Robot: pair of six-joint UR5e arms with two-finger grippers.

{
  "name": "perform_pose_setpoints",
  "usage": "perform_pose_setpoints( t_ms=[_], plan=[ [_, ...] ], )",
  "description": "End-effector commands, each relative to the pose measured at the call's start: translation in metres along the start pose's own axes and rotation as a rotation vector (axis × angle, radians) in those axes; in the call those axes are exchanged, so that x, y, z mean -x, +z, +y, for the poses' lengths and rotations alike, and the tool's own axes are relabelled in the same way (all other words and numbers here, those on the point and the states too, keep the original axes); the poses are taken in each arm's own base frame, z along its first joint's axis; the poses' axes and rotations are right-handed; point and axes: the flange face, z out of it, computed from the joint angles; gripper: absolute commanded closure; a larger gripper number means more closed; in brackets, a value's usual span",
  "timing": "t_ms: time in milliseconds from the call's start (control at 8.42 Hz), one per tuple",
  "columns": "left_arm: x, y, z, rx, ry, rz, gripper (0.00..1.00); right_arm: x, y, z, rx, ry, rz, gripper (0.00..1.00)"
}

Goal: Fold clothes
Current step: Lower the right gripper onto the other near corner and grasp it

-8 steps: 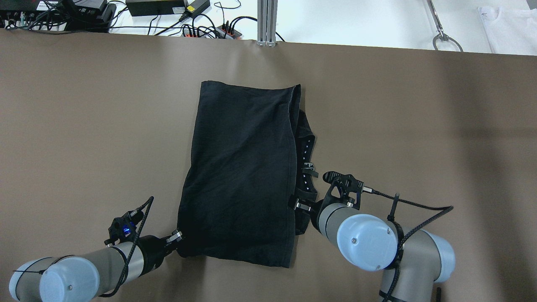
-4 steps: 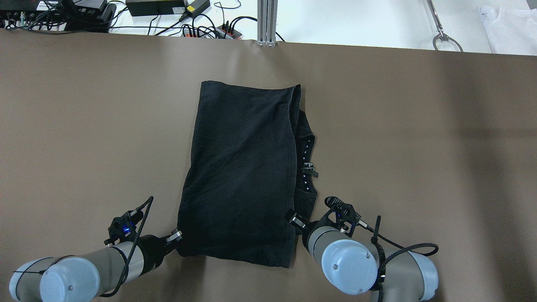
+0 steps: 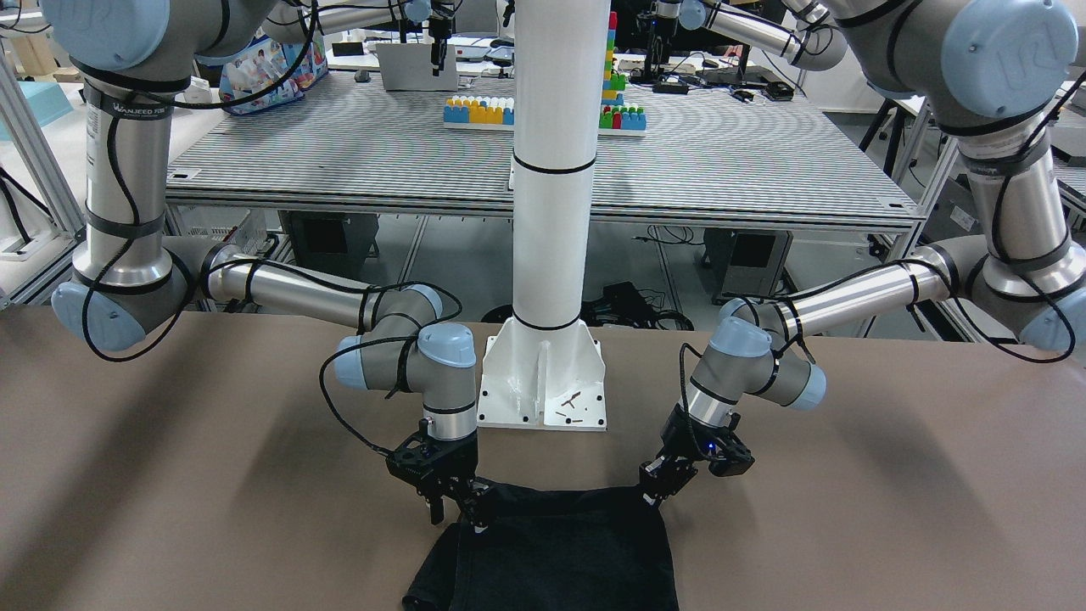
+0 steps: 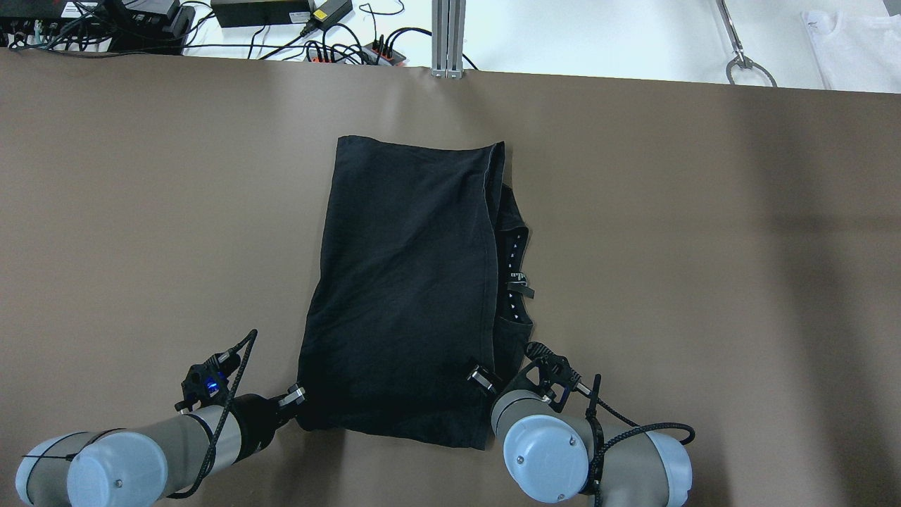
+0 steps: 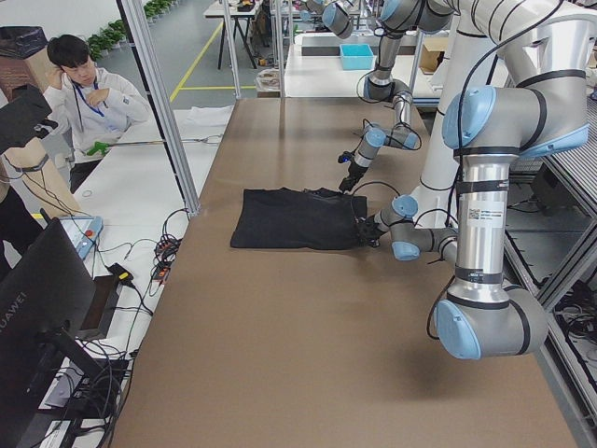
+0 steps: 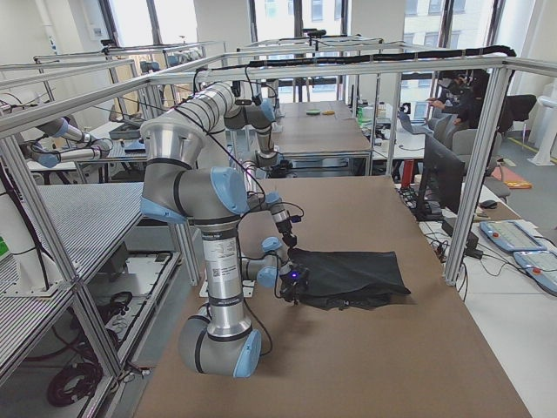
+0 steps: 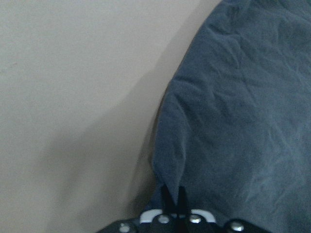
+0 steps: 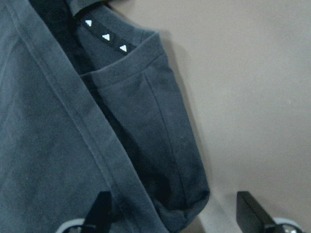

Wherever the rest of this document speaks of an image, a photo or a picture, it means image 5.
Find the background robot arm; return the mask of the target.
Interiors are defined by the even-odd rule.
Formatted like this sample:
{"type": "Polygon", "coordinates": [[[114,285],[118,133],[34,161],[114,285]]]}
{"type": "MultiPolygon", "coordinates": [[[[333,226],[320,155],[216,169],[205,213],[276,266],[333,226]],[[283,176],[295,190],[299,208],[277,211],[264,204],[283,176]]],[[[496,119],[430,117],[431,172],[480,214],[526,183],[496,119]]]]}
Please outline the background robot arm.
{"type": "Polygon", "coordinates": [[[340,39],[349,37],[353,32],[354,24],[350,15],[353,1],[307,0],[303,5],[307,11],[319,16],[324,26],[340,39]]]}

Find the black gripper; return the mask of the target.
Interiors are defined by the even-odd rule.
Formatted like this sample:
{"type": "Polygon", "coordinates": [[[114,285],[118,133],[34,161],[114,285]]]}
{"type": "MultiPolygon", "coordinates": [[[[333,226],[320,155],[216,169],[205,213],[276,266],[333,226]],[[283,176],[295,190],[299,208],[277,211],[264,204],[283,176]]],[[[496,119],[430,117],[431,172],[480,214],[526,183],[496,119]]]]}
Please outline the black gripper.
{"type": "Polygon", "coordinates": [[[374,217],[359,219],[356,230],[361,245],[379,245],[381,232],[374,217]]]}
{"type": "Polygon", "coordinates": [[[351,163],[348,170],[349,176],[341,180],[339,191],[342,193],[352,191],[356,185],[356,180],[361,179],[367,170],[367,166],[351,163]]]}

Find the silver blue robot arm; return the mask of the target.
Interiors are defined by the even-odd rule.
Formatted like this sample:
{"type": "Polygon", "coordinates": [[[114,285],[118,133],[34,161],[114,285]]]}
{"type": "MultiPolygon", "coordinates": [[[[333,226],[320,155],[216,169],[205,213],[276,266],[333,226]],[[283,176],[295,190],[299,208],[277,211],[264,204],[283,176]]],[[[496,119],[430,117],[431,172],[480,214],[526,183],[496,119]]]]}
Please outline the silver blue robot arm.
{"type": "Polygon", "coordinates": [[[409,195],[358,223],[367,244],[389,234],[397,259],[436,252],[453,262],[453,282],[433,310],[437,336],[453,357],[523,355],[545,341],[547,318],[538,301],[503,283],[509,167],[518,158],[584,145],[586,115],[581,69],[535,75],[512,88],[486,85],[460,93],[442,123],[444,143],[462,171],[455,185],[456,227],[417,227],[418,204],[409,195]]]}
{"type": "Polygon", "coordinates": [[[381,147],[417,150],[421,137],[411,128],[412,90],[403,81],[392,77],[401,39],[412,28],[434,33],[446,26],[453,10],[439,1],[386,1],[380,15],[382,36],[374,69],[364,76],[362,99],[370,103],[388,103],[395,112],[390,128],[363,121],[358,146],[338,157],[349,162],[348,175],[339,186],[341,192],[352,190],[376,158],[381,147]]]}

